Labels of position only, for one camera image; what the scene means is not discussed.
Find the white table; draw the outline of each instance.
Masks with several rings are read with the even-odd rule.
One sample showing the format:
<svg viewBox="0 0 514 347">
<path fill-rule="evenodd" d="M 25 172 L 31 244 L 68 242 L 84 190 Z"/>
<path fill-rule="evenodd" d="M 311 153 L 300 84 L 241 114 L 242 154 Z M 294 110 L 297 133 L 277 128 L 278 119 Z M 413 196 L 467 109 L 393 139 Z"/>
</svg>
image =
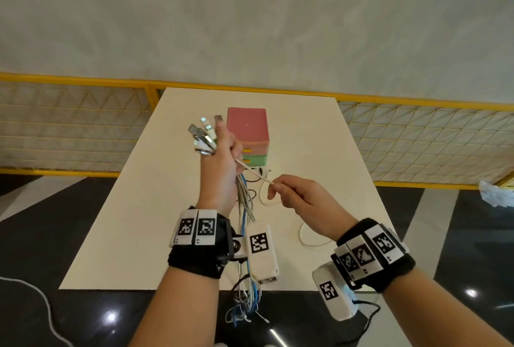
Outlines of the white table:
<svg viewBox="0 0 514 347">
<path fill-rule="evenodd" d="M 230 106 L 266 108 L 272 177 L 289 173 L 314 179 L 356 218 L 373 217 L 392 228 L 333 98 L 167 89 L 61 289 L 157 288 L 168 266 L 168 244 L 178 215 L 198 197 L 199 155 L 187 128 L 203 116 L 226 117 Z M 335 243 L 304 248 L 298 239 L 302 221 L 292 209 L 264 206 L 257 197 L 254 213 L 271 225 L 280 268 L 279 279 L 263 288 L 316 290 L 312 271 L 330 260 Z M 237 229 L 237 208 L 230 219 Z M 230 289 L 236 281 L 237 267 L 231 262 L 221 289 Z"/>
</svg>

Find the black wrist strap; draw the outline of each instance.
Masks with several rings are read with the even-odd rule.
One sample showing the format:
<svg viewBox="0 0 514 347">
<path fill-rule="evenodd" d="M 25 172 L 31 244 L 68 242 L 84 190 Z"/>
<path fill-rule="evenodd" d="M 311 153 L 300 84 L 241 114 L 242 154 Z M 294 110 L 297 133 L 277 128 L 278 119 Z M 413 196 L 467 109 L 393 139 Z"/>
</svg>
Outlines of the black wrist strap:
<svg viewBox="0 0 514 347">
<path fill-rule="evenodd" d="M 416 265 L 402 241 L 373 219 L 359 221 L 337 240 L 337 246 L 331 258 L 352 290 L 365 284 L 383 292 Z"/>
<path fill-rule="evenodd" d="M 235 231 L 230 220 L 221 214 L 217 214 L 216 220 L 214 245 L 175 244 L 168 256 L 168 265 L 193 274 L 220 279 L 230 258 L 230 250 L 233 252 L 233 247 L 228 246 L 228 237 L 231 239 Z M 193 227 L 193 232 L 196 232 L 196 226 Z"/>
</svg>

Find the pink box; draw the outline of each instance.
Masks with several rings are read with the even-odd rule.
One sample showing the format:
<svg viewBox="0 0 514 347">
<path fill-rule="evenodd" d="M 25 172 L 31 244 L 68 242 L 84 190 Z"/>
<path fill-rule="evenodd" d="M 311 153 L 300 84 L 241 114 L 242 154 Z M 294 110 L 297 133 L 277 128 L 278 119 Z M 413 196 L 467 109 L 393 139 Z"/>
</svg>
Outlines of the pink box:
<svg viewBox="0 0 514 347">
<path fill-rule="evenodd" d="M 243 154 L 268 154 L 266 109 L 228 108 L 227 128 L 243 144 Z"/>
</svg>

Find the white wall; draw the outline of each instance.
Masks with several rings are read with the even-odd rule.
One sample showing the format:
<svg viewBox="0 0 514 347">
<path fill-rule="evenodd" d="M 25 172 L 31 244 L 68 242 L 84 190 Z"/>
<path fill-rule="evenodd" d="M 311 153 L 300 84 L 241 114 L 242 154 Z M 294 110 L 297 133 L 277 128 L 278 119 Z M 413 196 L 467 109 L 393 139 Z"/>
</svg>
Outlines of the white wall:
<svg viewBox="0 0 514 347">
<path fill-rule="evenodd" d="M 514 0 L 0 0 L 0 71 L 514 102 Z"/>
</svg>

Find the stacked storage box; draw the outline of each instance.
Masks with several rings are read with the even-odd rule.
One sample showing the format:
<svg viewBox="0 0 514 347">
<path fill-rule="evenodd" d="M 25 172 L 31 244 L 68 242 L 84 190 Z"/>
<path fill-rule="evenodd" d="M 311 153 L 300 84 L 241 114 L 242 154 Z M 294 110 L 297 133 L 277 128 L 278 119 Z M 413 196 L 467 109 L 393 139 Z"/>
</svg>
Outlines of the stacked storage box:
<svg viewBox="0 0 514 347">
<path fill-rule="evenodd" d="M 266 166 L 269 147 L 266 109 L 228 108 L 227 128 L 243 144 L 243 161 Z"/>
</svg>

